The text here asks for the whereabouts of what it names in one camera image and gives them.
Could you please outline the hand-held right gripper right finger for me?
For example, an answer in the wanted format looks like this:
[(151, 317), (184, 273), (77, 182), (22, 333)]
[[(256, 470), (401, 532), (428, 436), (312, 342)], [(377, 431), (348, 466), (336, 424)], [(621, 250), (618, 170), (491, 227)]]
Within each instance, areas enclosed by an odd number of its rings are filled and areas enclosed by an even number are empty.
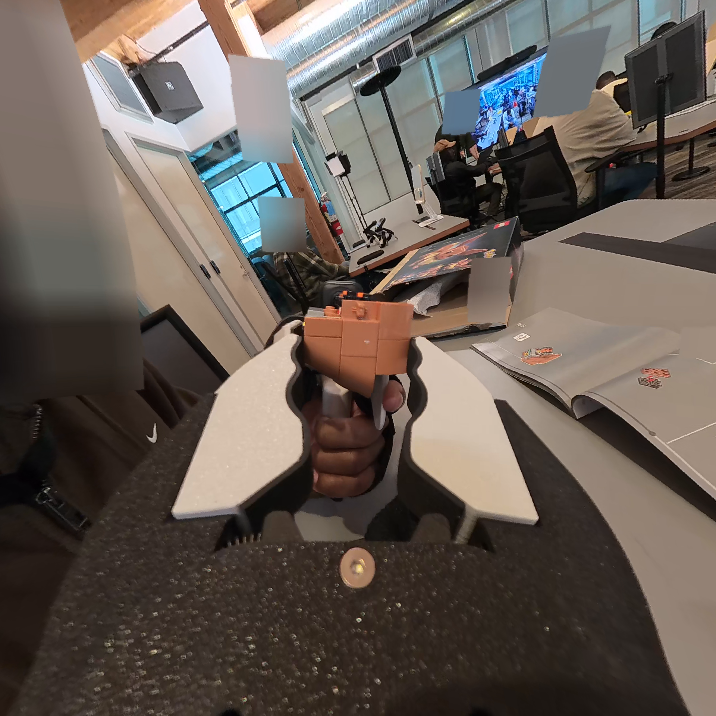
[(410, 343), (398, 496), (430, 531), (468, 541), (480, 520), (539, 517), (490, 391), (423, 337)]

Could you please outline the brown grey brick assembly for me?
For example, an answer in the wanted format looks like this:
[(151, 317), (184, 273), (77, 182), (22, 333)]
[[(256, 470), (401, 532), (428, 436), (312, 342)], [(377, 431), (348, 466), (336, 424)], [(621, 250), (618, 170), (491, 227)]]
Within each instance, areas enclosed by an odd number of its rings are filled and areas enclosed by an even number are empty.
[(414, 309), (343, 291), (338, 308), (317, 309), (304, 319), (304, 360), (312, 369), (368, 398), (378, 375), (407, 369)]

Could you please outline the person's left hand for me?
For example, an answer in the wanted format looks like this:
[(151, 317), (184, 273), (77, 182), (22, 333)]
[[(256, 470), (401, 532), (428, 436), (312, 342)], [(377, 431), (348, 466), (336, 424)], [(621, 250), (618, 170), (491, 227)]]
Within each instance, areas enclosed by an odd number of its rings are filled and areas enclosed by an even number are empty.
[(392, 375), (385, 388), (383, 406), (387, 422), (381, 431), (356, 403), (349, 418), (325, 416), (316, 375), (306, 377), (304, 388), (308, 400), (302, 413), (310, 427), (314, 469), (311, 497), (339, 499), (370, 492), (383, 479), (392, 452), (395, 437), (392, 413), (405, 402), (400, 380)]

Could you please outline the red fire extinguisher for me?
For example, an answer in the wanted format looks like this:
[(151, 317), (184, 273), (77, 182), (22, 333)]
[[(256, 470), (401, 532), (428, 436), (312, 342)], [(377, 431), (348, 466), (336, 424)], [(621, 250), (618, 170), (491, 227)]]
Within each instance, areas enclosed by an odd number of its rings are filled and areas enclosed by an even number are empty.
[(324, 218), (327, 221), (327, 224), (329, 225), (329, 228), (330, 228), (330, 231), (331, 231), (333, 237), (336, 239), (336, 242), (338, 244), (340, 244), (341, 239), (344, 236), (344, 232), (342, 229), (342, 225), (339, 221), (339, 218), (336, 215), (336, 211), (333, 206), (333, 203), (330, 200), (327, 192), (323, 192), (321, 194), (320, 199), (319, 199), (319, 206), (320, 206), (321, 211), (324, 215)]

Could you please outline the person's brown hoodie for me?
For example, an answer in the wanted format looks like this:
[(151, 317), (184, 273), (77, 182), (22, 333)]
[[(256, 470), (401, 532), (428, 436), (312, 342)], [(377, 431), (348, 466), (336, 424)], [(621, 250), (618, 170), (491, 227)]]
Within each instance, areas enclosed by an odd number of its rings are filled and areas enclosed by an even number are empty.
[(88, 528), (199, 401), (148, 361), (137, 391), (1, 405), (1, 714)]

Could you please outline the white double door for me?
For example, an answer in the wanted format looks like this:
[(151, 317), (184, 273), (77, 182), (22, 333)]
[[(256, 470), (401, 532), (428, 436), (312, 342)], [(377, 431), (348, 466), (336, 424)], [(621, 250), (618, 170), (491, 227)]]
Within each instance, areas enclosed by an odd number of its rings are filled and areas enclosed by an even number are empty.
[(166, 213), (179, 222), (197, 262), (204, 266), (202, 277), (214, 286), (238, 326), (246, 351), (254, 356), (275, 325), (273, 313), (252, 278), (253, 272), (247, 273), (236, 243), (220, 222), (188, 158), (168, 145), (131, 134), (128, 138), (156, 183)]

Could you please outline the grey instruction booklet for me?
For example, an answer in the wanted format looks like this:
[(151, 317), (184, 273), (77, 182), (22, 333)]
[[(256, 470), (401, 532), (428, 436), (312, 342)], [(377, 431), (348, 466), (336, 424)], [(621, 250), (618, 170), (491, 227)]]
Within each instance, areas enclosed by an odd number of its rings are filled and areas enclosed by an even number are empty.
[(472, 345), (580, 419), (605, 408), (715, 497), (715, 328), (681, 334), (545, 309)]

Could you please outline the printed cardboard box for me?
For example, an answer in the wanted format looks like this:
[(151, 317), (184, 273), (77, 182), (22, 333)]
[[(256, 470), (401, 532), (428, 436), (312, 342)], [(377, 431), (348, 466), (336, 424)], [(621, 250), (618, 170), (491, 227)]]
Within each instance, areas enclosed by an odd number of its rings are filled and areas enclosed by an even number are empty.
[(372, 293), (414, 310), (412, 335), (429, 339), (508, 323), (523, 249), (518, 217), (409, 252)]

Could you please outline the light panel on stand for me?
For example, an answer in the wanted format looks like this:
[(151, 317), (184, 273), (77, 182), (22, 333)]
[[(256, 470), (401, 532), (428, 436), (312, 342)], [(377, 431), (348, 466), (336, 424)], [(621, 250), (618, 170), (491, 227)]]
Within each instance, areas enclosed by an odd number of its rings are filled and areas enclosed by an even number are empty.
[(362, 237), (358, 241), (353, 243), (349, 251), (349, 253), (352, 254), (356, 249), (370, 245), (372, 241), (372, 232), (366, 224), (364, 214), (359, 206), (359, 203), (357, 202), (354, 190), (348, 179), (352, 167), (347, 155), (342, 151), (332, 153), (325, 157), (325, 163), (331, 176), (339, 180), (339, 182), (342, 184), (362, 229)]

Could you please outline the black floor lamp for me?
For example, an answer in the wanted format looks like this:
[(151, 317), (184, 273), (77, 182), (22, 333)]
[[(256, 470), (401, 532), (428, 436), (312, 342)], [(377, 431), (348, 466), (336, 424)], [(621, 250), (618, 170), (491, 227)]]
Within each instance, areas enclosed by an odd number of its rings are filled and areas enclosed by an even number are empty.
[(384, 108), (387, 112), (389, 123), (392, 129), (392, 134), (395, 138), (396, 146), (398, 147), (399, 155), (402, 161), (402, 165), (405, 170), (407, 182), (409, 184), (410, 193), (413, 193), (415, 187), (412, 180), (412, 168), (408, 161), (405, 148), (402, 139), (399, 134), (398, 124), (395, 119), (395, 115), (392, 111), (391, 104), (387, 95), (387, 87), (391, 85), (400, 75), (401, 67), (399, 65), (387, 67), (386, 69), (378, 72), (375, 76), (365, 82), (359, 94), (362, 97), (368, 97), (376, 93), (380, 93)]

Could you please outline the black mesh chair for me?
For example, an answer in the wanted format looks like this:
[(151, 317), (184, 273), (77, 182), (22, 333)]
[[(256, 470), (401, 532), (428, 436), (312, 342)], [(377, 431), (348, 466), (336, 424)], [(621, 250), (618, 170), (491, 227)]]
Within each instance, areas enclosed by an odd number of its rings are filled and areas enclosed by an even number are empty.
[(578, 217), (577, 188), (553, 127), (496, 150), (508, 187), (506, 217), (537, 234), (565, 226)]

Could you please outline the monitor on stand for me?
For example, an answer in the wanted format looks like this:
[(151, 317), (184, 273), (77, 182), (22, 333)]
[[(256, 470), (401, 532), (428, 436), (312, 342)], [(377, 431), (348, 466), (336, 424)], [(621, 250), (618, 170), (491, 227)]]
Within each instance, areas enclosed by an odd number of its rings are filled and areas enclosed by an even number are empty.
[(705, 13), (625, 56), (634, 128), (657, 123), (656, 197), (665, 196), (665, 119), (706, 99)]

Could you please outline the black wall speaker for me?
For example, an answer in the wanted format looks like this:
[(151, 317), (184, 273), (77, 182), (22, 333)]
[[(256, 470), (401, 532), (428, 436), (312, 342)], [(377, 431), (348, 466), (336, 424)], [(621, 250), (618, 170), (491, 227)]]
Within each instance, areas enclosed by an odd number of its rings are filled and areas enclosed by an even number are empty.
[(161, 120), (177, 124), (203, 109), (179, 62), (144, 65), (132, 79), (152, 113)]

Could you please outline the wall screen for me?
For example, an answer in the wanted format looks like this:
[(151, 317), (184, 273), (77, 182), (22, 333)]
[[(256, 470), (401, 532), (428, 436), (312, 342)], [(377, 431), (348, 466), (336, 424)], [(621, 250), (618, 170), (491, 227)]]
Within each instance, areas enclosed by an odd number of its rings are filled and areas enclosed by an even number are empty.
[(479, 150), (497, 143), (500, 129), (521, 128), (533, 117), (546, 50), (480, 85), (480, 114), (472, 136)]

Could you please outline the silver air duct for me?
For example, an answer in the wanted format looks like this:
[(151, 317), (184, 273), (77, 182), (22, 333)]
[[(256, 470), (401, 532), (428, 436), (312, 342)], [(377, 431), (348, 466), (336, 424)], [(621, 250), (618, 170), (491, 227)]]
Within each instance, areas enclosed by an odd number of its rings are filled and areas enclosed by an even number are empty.
[(394, 40), (451, 13), (460, 1), (313, 1), (264, 33), (264, 47), (284, 61), (289, 90), (303, 96)]

